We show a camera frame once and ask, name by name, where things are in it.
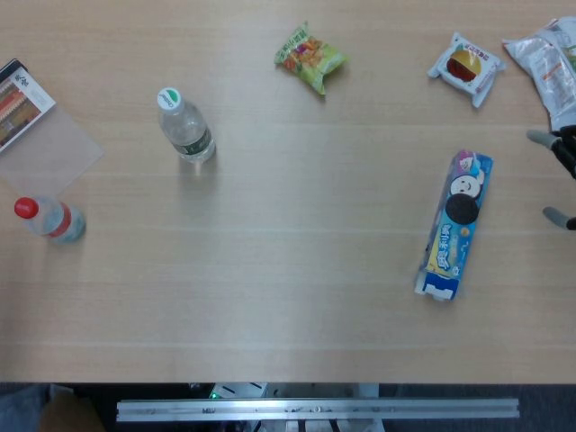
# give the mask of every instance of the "metal rail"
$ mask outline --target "metal rail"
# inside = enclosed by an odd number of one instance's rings
[[[123,400],[119,422],[514,419],[518,399]]]

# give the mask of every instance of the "blue cookie package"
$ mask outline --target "blue cookie package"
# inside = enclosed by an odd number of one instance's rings
[[[461,150],[452,159],[418,270],[415,292],[453,300],[476,230],[492,171],[491,157]]]

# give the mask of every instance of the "plastic bottle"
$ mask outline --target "plastic bottle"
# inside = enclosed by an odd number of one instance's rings
[[[19,198],[14,212],[24,219],[31,232],[58,244],[78,240],[86,229],[86,220],[79,209],[45,196]]]
[[[208,160],[216,145],[200,110],[173,87],[160,90],[157,102],[160,128],[180,157],[189,162]]]

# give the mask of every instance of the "cookie package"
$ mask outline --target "cookie package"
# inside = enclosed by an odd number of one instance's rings
[[[479,108],[494,85],[494,79],[506,63],[494,54],[474,45],[458,32],[448,48],[427,72],[431,78],[442,77],[448,84],[472,95],[472,105]]]
[[[418,270],[418,294],[453,300],[464,274],[476,220],[491,177],[491,157],[468,150],[452,159],[434,225]]]
[[[340,51],[308,33],[308,23],[298,27],[276,52],[274,63],[284,65],[314,90],[325,95],[324,76],[347,60]]]

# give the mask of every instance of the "oreo cookie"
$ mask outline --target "oreo cookie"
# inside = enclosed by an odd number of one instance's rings
[[[476,200],[465,193],[457,193],[448,198],[446,215],[460,225],[469,225],[478,219],[480,209]]]

